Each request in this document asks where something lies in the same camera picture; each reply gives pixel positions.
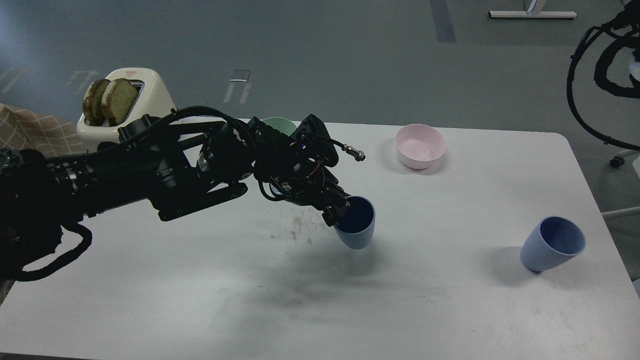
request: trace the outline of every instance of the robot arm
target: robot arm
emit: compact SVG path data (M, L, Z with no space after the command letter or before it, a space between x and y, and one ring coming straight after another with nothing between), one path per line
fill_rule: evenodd
M192 116L224 121L172 124ZM75 260L92 240L78 224L85 215L149 199L169 221L244 195L241 181L252 174L267 199L313 206L331 226L349 209L348 194L327 169L338 163L335 145L364 159L331 139L314 115L286 136L256 118L244 123L194 106L163 118L145 115L118 132L119 144L86 155L45 159L34 150L0 150L0 277L42 279ZM199 135L180 141L186 134ZM196 146L200 155L192 167L184 151ZM23 271L55 252L61 227L80 234L80 245L42 269Z

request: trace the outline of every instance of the cable connector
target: cable connector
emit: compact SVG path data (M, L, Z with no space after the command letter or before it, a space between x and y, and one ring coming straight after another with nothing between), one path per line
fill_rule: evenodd
M342 146L342 150L347 154L353 156L353 158L356 159L356 161L362 161L366 157L364 154L364 151L358 150L351 145L344 144Z

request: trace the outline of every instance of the bread slice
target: bread slice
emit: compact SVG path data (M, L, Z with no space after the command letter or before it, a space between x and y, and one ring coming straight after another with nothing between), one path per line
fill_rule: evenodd
M102 95L102 113L109 126L120 125L126 120L137 97L138 89L129 80L120 78L109 83Z
M100 126L104 122L102 95L109 83L110 81L107 79L98 79L86 89L82 100L82 112L91 126Z

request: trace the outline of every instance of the beige fabric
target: beige fabric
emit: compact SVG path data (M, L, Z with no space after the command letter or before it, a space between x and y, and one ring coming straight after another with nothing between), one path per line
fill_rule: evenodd
M76 124L0 104L0 148L36 149L45 157L77 154L86 148L76 134Z

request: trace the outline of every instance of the tipped over cup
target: tipped over cup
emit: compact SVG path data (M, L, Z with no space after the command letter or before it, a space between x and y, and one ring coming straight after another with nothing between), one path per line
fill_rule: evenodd
M373 237L376 209L371 201L362 196L349 196L347 200L351 208L333 228L345 245L360 250L366 247Z
M573 222L561 217L547 217L522 245L520 260L529 270L542 272L578 256L585 245L584 234Z

